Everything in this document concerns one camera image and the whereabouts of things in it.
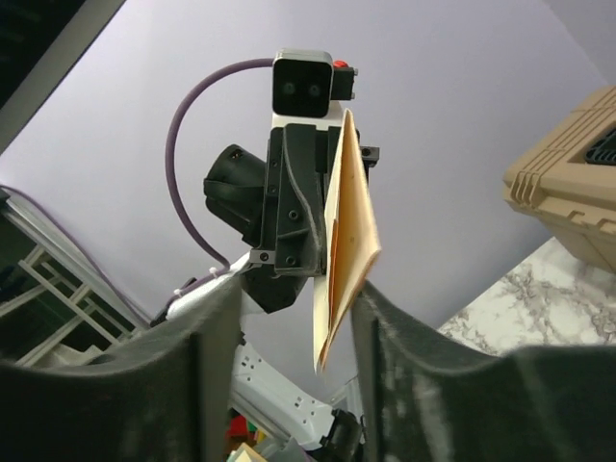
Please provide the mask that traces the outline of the beige lined letter paper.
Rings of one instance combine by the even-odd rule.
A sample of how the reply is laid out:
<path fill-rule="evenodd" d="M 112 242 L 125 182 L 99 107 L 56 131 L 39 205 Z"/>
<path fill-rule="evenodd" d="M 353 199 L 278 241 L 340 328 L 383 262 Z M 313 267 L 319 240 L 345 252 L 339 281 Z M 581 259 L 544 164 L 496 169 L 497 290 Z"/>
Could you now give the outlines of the beige lined letter paper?
<path fill-rule="evenodd" d="M 376 219 L 354 115 L 344 110 L 324 206 L 326 270 L 314 279 L 313 364 L 329 350 L 380 251 Z"/>

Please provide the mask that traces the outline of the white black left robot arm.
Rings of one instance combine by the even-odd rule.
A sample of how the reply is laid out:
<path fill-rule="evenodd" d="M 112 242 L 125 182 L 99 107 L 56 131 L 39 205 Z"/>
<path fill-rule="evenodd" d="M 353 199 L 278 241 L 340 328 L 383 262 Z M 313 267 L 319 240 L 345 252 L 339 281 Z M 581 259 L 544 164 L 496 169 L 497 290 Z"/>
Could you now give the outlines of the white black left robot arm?
<path fill-rule="evenodd" d="M 240 285 L 244 314 L 271 315 L 292 307 L 312 282 L 309 332 L 314 370 L 322 372 L 381 250 L 353 115 L 327 128 L 294 123 L 272 129 L 266 159 L 228 146 L 204 177 L 203 193 L 207 209 L 250 249 L 209 281 L 180 289 L 165 318 L 194 310 L 227 281 Z M 362 426 L 355 415 L 307 395 L 245 334 L 234 344 L 233 409 L 319 461 L 357 457 Z"/>

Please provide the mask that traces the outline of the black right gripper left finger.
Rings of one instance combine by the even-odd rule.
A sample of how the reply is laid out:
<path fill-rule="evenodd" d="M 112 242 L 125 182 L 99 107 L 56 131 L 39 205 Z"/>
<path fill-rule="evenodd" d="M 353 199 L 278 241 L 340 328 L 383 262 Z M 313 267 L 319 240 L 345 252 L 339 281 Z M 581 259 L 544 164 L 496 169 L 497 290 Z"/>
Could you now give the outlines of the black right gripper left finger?
<path fill-rule="evenodd" d="M 4 461 L 219 461 L 241 285 L 83 366 L 1 364 Z"/>

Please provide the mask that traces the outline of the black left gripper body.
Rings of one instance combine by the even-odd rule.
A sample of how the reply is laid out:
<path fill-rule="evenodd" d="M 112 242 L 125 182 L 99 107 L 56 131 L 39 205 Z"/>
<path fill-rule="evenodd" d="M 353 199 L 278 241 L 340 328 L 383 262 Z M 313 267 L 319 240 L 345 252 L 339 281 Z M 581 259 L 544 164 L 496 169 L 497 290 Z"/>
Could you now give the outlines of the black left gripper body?
<path fill-rule="evenodd" d="M 249 160 L 249 276 L 307 279 L 325 274 L 324 206 L 342 123 L 289 123 L 270 131 L 265 161 Z M 368 169 L 378 150 L 365 156 Z"/>

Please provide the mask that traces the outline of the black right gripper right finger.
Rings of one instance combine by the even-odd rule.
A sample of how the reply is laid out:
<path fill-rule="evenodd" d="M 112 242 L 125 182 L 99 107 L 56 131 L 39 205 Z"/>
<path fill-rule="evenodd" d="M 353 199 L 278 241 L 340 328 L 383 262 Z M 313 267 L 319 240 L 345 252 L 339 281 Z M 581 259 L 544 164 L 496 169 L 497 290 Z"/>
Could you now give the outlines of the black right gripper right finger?
<path fill-rule="evenodd" d="M 370 461 L 611 461 L 615 350 L 491 356 L 366 284 L 350 311 Z"/>

